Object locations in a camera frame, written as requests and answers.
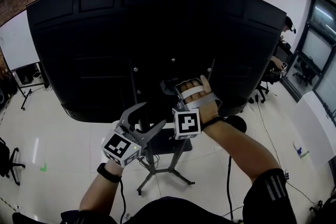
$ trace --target forearm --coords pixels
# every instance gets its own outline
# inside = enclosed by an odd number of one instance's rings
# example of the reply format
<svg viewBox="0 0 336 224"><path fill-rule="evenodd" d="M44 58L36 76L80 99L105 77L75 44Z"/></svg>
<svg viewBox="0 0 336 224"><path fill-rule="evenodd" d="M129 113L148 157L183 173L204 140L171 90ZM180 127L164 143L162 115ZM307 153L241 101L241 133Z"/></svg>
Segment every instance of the forearm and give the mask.
<svg viewBox="0 0 336 224"><path fill-rule="evenodd" d="M218 121L204 132L231 155L252 182L263 172L280 168L270 151L228 123Z"/></svg>
<svg viewBox="0 0 336 224"><path fill-rule="evenodd" d="M121 176L123 172L123 168L112 161L106 163L105 170L118 176ZM109 215L117 189L118 183L113 183L99 174L85 193L79 210L95 211Z"/></svg>

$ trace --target monitor stand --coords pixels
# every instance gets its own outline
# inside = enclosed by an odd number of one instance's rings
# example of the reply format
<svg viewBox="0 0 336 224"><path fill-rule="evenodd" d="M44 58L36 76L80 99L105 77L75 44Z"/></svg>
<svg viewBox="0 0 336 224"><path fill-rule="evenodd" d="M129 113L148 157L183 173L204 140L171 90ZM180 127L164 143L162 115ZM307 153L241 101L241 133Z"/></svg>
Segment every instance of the monitor stand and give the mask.
<svg viewBox="0 0 336 224"><path fill-rule="evenodd" d="M140 120L140 129L146 130L149 129L150 125L145 122L145 120ZM143 161L145 158L139 157L139 162L149 171L144 182L137 188L138 194L141 195L141 189L146 185L146 183L152 178L152 176L159 174L159 173L171 173L178 178L185 181L188 185L193 185L195 182L191 182L182 176L178 171L175 170L177 162L179 161L182 153L184 151L191 151L192 146L190 139L185 140L175 140L174 138L174 129L162 129L160 133L147 144L146 158L148 164ZM170 166L166 169L156 169L155 162L154 162L154 154L169 154L174 153Z"/></svg>

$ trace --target computer monitor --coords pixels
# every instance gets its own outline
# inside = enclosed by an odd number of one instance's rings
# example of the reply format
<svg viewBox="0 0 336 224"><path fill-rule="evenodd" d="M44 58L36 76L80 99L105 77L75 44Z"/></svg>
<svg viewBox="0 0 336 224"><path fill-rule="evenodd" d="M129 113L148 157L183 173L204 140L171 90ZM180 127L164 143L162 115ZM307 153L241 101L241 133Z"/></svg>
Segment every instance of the computer monitor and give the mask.
<svg viewBox="0 0 336 224"><path fill-rule="evenodd" d="M262 0L195 0L187 33L170 0L37 0L27 6L40 61L65 111L113 122L148 101L172 121L163 81L209 78L221 115L240 112L279 40L286 13Z"/></svg>

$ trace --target black shirt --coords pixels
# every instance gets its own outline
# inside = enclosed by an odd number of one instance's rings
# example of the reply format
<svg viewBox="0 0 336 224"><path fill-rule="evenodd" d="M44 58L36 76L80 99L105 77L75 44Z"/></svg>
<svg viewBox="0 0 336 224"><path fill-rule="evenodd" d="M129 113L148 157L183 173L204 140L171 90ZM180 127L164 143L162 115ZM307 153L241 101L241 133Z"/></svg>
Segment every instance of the black shirt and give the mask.
<svg viewBox="0 0 336 224"><path fill-rule="evenodd" d="M295 215L286 191L286 180L281 169L261 174L244 199L244 223L296 223ZM116 224L110 216L90 211L80 211L75 224ZM164 197L150 202L135 214L127 224L135 223L231 223L190 201Z"/></svg>

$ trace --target black wristband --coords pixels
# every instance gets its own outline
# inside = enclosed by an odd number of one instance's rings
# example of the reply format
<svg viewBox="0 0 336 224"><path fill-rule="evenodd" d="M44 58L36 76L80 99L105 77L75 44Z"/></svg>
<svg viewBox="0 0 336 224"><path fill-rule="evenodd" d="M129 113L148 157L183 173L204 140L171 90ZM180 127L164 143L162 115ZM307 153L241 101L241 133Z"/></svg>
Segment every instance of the black wristband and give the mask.
<svg viewBox="0 0 336 224"><path fill-rule="evenodd" d="M212 120L209 120L208 122L201 124L201 130L203 131L209 125L214 124L217 121L224 121L225 122L225 119L223 117L219 117L219 116L215 117Z"/></svg>
<svg viewBox="0 0 336 224"><path fill-rule="evenodd" d="M112 175L110 174L108 171L105 170L105 164L106 163L101 163L98 166L97 172L99 174L101 174L104 178L106 178L108 181L111 181L113 183L118 183L121 180L121 176L116 176L116 175Z"/></svg>

